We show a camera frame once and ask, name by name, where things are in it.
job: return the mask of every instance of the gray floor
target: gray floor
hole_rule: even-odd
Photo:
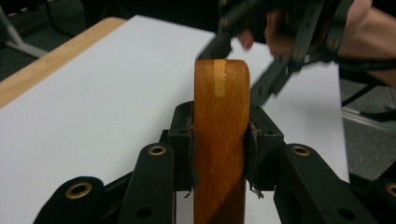
[[[56,23],[62,29],[78,34],[85,29],[82,5],[77,0],[62,0],[50,3]],[[55,32],[49,24],[44,7],[37,11],[25,11],[10,17],[25,42],[45,50],[52,50],[70,39]],[[0,40],[5,31],[0,28]],[[0,45],[0,80],[11,76],[35,58]],[[342,97],[346,99],[363,86],[350,81],[341,81]],[[380,111],[392,101],[385,88],[376,88],[351,107],[368,111]],[[344,119],[348,165],[351,173],[377,178],[396,159],[396,132],[387,133]]]

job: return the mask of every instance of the black plastic part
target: black plastic part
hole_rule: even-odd
[[[361,111],[360,114],[369,119],[374,119],[378,122],[387,122],[391,120],[396,120],[396,109],[392,109],[386,112],[379,112],[379,113],[368,113]]]
[[[193,170],[195,148],[192,125],[193,102],[178,105],[168,133],[168,144],[175,150],[176,176],[175,191],[191,191],[197,185],[197,175]]]
[[[77,198],[67,197],[66,192]],[[104,192],[103,183],[97,178],[81,176],[69,180],[53,193],[35,219],[35,224],[99,223]]]
[[[122,206],[122,200],[128,189],[132,172],[105,186],[105,202],[101,224],[114,224]]]
[[[257,105],[250,107],[247,138],[247,181],[255,190],[274,190],[284,135]]]
[[[377,223],[314,149],[287,145],[282,156],[281,179],[286,183],[276,188],[276,209],[279,214],[287,214],[293,210],[285,202],[293,201],[302,211],[294,216],[298,222],[280,216],[282,223]]]
[[[118,224],[175,223],[174,163],[174,150],[167,144],[151,144],[140,151]]]
[[[280,90],[274,89],[274,83],[286,77],[287,60],[274,60],[267,70],[260,76],[250,89],[250,102],[254,105],[264,105],[271,94],[278,94]]]

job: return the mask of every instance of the wooden block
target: wooden block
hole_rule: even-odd
[[[249,99],[249,73],[243,61],[196,62],[193,120],[199,184],[194,224],[244,223]]]

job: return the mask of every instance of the black metal frame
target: black metal frame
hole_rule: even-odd
[[[144,147],[133,173],[103,186],[94,177],[61,185],[39,213],[40,223],[175,223],[176,191],[194,189],[193,102],[176,108],[160,143]],[[396,212],[394,167],[370,182],[340,180],[310,147],[283,133],[256,105],[250,108],[246,178],[259,197],[275,192],[282,223],[389,223]]]

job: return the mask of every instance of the human hand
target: human hand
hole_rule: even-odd
[[[355,56],[356,49],[353,49],[353,41],[359,35],[360,29],[366,23],[367,14],[371,8],[372,0],[355,0],[350,7],[344,34],[344,44],[339,50],[339,54],[343,56]],[[266,43],[271,54],[276,56],[290,55],[294,38],[281,32],[284,21],[284,15],[280,11],[272,11],[267,14],[267,26],[265,29]],[[328,26],[323,26],[323,36],[326,34]],[[250,49],[254,42],[253,34],[249,30],[245,30],[238,36],[241,44],[245,49]]]

